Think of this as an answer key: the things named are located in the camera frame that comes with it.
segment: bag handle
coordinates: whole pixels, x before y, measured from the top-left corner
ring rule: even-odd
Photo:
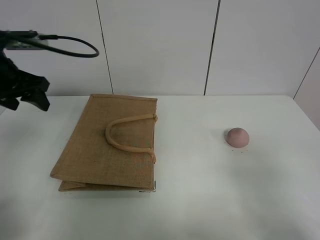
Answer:
[[[143,114],[143,115],[137,115],[137,116],[124,117],[121,119],[111,121],[105,128],[105,138],[106,138],[106,141],[112,146],[114,146],[116,149],[129,152],[129,153],[148,153],[153,159],[153,163],[156,163],[156,155],[152,148],[148,148],[148,147],[141,148],[141,147],[121,145],[117,143],[115,140],[113,140],[112,137],[110,136],[110,131],[114,125],[132,122],[132,121],[144,120],[144,119],[154,119],[154,122],[156,122],[158,120],[158,117],[156,114]]]

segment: folded bag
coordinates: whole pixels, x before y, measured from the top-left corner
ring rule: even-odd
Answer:
[[[157,99],[92,94],[50,176],[59,191],[153,191]]]

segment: white table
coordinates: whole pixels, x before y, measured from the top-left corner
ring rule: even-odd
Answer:
[[[1,240],[318,240],[320,132],[287,96],[159,96],[156,192],[58,192],[88,100],[0,115]],[[250,143],[223,138],[241,127]]]

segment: cable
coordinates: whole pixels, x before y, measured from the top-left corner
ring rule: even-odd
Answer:
[[[84,40],[81,40],[81,39],[78,39],[78,38],[75,38],[75,37],[58,36],[58,35],[39,35],[38,36],[40,40],[68,39],[68,40],[80,42],[80,43],[83,43],[83,44],[87,45],[88,47],[92,48],[95,51],[95,53],[84,54],[84,53],[76,53],[76,52],[71,52],[71,51],[65,51],[65,50],[62,50],[62,49],[58,49],[58,48],[55,48],[55,47],[44,45],[42,43],[39,43],[39,42],[36,42],[36,41],[33,41],[33,40],[29,40],[27,38],[15,36],[15,35],[10,34],[9,32],[0,30],[0,37],[1,36],[4,36],[4,37],[9,38],[9,39],[16,40],[16,41],[24,43],[24,44],[29,44],[29,45],[37,47],[37,48],[45,49],[45,50],[48,50],[48,51],[51,51],[51,52],[55,52],[55,53],[63,54],[63,55],[68,55],[68,56],[72,56],[72,57],[95,58],[95,57],[99,56],[99,50],[95,46],[93,46],[92,44],[90,44],[90,43],[88,43],[88,42],[86,42]]]

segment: pink ball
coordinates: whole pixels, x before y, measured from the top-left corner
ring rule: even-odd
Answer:
[[[243,148],[249,143],[249,134],[246,130],[236,127],[232,128],[228,134],[226,135],[226,139],[228,144],[235,148]]]

